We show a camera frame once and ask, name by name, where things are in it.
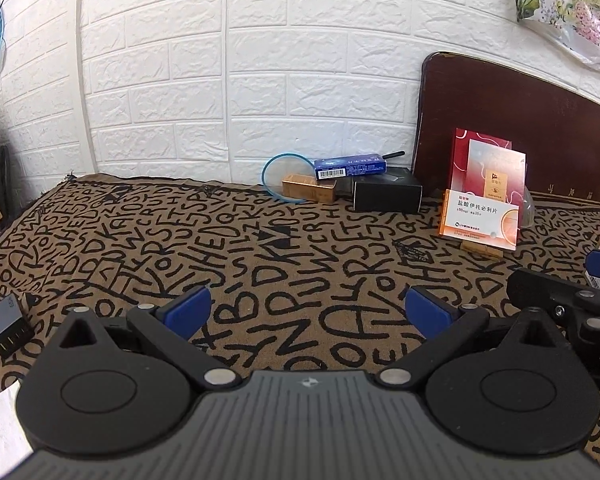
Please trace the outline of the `orange white medicine box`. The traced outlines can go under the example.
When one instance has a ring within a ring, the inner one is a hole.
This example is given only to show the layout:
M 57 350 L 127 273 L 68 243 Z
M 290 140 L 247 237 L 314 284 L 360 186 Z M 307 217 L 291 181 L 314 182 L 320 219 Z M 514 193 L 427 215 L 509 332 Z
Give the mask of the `orange white medicine box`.
M 512 252 L 517 245 L 518 216 L 516 205 L 446 190 L 439 234 Z

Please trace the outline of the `dark brown wooden board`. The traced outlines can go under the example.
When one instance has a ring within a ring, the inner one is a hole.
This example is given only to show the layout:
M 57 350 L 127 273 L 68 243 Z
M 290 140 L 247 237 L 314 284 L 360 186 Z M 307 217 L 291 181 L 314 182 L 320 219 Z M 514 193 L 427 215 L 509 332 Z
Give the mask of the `dark brown wooden board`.
M 428 191 L 449 183 L 458 128 L 526 154 L 530 191 L 600 203 L 600 104 L 520 70 L 436 52 L 422 62 L 413 156 Z

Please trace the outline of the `letter-patterned brown tablecloth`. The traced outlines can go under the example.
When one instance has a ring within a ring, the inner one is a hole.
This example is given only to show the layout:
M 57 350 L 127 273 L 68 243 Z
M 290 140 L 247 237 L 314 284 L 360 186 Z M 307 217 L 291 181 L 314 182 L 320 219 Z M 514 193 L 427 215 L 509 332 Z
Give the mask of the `letter-patterned brown tablecloth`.
M 34 336 L 0 357 L 0 393 L 79 306 L 118 316 L 196 285 L 211 315 L 194 343 L 239 373 L 370 370 L 415 349 L 403 300 L 422 285 L 453 306 L 511 316 L 520 266 L 580 282 L 600 239 L 600 207 L 538 200 L 500 260 L 439 233 L 440 205 L 361 214 L 343 202 L 285 205 L 238 185 L 90 177 L 61 183 L 0 237 L 0 299 L 15 294 Z

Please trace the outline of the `black cardboard box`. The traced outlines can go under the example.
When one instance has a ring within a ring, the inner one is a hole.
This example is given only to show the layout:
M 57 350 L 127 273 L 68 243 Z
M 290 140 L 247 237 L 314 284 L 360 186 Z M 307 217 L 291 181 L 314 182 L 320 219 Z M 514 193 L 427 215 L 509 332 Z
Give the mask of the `black cardboard box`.
M 388 167 L 383 174 L 353 179 L 352 208 L 355 212 L 418 214 L 421 204 L 422 185 L 406 168 Z

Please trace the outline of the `red white gift box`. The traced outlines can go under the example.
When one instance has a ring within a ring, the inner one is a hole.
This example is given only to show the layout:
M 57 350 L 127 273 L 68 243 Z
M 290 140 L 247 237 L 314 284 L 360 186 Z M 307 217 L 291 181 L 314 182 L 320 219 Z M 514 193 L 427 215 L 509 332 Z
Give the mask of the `red white gift box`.
M 527 161 L 509 140 L 457 128 L 450 189 L 522 208 Z

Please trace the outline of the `small grey black device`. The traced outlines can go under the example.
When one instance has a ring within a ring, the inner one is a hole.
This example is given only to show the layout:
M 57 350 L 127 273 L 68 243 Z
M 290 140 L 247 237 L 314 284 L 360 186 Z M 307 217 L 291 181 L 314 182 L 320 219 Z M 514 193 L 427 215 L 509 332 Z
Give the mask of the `small grey black device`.
M 20 303 L 14 294 L 0 301 L 0 357 L 9 358 L 29 342 L 33 328 L 24 317 Z

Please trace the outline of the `blue cigarette-style box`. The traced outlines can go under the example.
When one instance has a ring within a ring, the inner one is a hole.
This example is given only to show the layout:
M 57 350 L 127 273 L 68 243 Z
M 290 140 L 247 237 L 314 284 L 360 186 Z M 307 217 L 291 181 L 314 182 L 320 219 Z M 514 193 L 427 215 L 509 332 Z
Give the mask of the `blue cigarette-style box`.
M 313 168 L 317 180 L 330 180 L 384 174 L 387 163 L 378 154 L 367 154 L 317 159 Z

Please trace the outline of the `blue rimmed round sieve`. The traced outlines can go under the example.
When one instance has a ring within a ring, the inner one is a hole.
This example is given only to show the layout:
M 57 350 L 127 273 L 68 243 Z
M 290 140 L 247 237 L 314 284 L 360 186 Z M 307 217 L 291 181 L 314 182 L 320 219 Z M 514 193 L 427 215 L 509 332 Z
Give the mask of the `blue rimmed round sieve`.
M 291 197 L 284 191 L 283 180 L 290 174 L 313 177 L 313 162 L 297 153 L 277 154 L 264 164 L 260 175 L 261 185 L 276 200 L 287 204 L 303 204 L 302 198 Z

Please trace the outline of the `small tan wooden box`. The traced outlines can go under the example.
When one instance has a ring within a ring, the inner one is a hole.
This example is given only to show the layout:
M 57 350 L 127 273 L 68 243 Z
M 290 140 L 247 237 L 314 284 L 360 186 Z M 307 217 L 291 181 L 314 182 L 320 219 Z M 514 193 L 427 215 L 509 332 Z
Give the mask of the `small tan wooden box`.
M 288 174 L 283 178 L 283 196 L 294 200 L 333 203 L 336 200 L 335 180 L 316 180 L 305 174 Z

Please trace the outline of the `white paper sheet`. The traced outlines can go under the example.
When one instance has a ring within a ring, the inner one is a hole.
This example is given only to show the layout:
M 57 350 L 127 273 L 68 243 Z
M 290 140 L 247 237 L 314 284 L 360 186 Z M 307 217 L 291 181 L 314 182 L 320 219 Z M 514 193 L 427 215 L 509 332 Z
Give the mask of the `white paper sheet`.
M 16 397 L 20 382 L 0 392 L 0 479 L 32 454 L 16 414 Z

